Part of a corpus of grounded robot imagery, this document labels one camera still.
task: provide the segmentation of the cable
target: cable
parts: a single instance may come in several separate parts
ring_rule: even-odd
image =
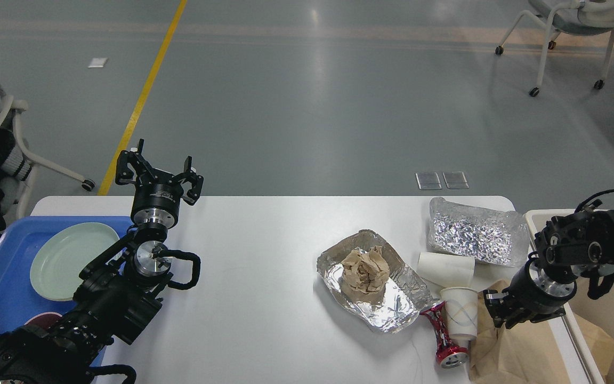
[[[614,192],[614,189],[608,189],[608,190],[604,190],[602,192],[598,192],[597,194],[591,195],[590,197],[588,197],[586,200],[584,200],[583,202],[580,202],[579,205],[577,206],[577,208],[575,209],[575,213],[582,211],[582,209],[584,209],[584,206],[592,201],[593,199],[599,197],[600,195],[606,195],[606,194],[612,194]]]
[[[88,371],[93,376],[104,376],[107,374],[123,374],[127,379],[122,381],[122,384],[134,384],[136,381],[136,371],[133,367],[124,364],[105,365],[103,367],[89,367]]]

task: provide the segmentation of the crumpled aluminum foil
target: crumpled aluminum foil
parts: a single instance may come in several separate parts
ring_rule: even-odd
[[[350,251],[356,248],[368,251],[375,245],[383,247],[383,259],[390,267],[390,279],[385,282],[385,292],[374,303],[353,301],[341,289],[341,262]],[[437,302],[418,274],[404,263],[384,238],[370,229],[362,229],[322,252],[317,259],[317,272],[334,299],[375,331],[397,333],[413,323],[420,311]]]
[[[431,200],[429,244],[434,250],[472,256],[475,260],[519,267],[527,260],[527,223],[516,211]]]

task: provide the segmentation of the chair wheel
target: chair wheel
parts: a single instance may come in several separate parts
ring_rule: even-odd
[[[94,187],[96,187],[96,184],[94,184],[93,180],[90,178],[82,182],[82,188],[87,191],[91,191],[92,189],[94,189]]]

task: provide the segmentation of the yellow floor line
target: yellow floor line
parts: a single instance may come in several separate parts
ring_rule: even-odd
[[[148,73],[148,78],[146,78],[146,83],[143,85],[143,89],[141,90],[139,99],[136,101],[136,105],[134,105],[134,111],[132,111],[132,116],[130,117],[130,121],[127,122],[127,127],[125,128],[125,132],[122,134],[120,143],[117,145],[115,154],[112,156],[112,160],[110,161],[108,170],[106,171],[106,174],[103,177],[103,181],[101,182],[101,187],[99,187],[98,189],[97,194],[100,196],[105,196],[108,194],[108,191],[110,190],[110,186],[112,185],[112,182],[115,179],[115,165],[117,164],[117,157],[120,155],[120,151],[127,148],[127,144],[129,144],[129,141],[132,138],[132,133],[134,133],[134,128],[136,127],[136,123],[139,121],[139,116],[141,116],[141,111],[143,111],[143,106],[146,104],[146,100],[148,99],[148,94],[151,92],[153,83],[156,81],[156,76],[158,76],[160,65],[163,63],[163,59],[165,58],[165,54],[167,53],[167,48],[170,46],[170,41],[172,41],[172,36],[174,35],[175,30],[177,29],[177,25],[179,24],[179,20],[181,18],[181,14],[183,13],[183,9],[186,7],[186,1],[187,0],[180,0],[179,7],[177,7],[177,12],[175,12],[175,16],[173,17],[172,22],[170,23],[170,27],[167,29],[167,33],[165,34],[163,43],[160,45],[160,51],[158,51],[156,60],[153,62],[153,66],[151,66],[151,72]]]

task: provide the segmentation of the robotic arm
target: robotic arm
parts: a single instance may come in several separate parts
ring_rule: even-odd
[[[187,290],[198,282],[200,258],[168,250],[163,242],[178,221],[180,199],[193,205],[203,177],[191,168],[190,156],[183,172],[172,175],[151,167],[142,151],[143,139],[136,150],[122,151],[115,177],[118,185],[136,187],[134,224],[80,272],[84,281],[73,296],[77,305],[55,325],[48,330],[24,325],[0,335],[0,382],[89,384],[98,375],[123,374],[123,384],[133,384],[136,372],[129,365],[90,364],[113,336],[134,342],[163,306],[158,294],[165,287]],[[190,188],[184,192],[186,182]],[[192,262],[189,282],[172,281],[173,258]]]
[[[494,326],[538,323],[563,316],[563,304],[577,293],[578,277],[589,278],[587,296],[598,299],[614,283],[614,211],[595,211],[601,204],[578,207],[555,216],[535,235],[536,250],[503,292],[483,291]]]

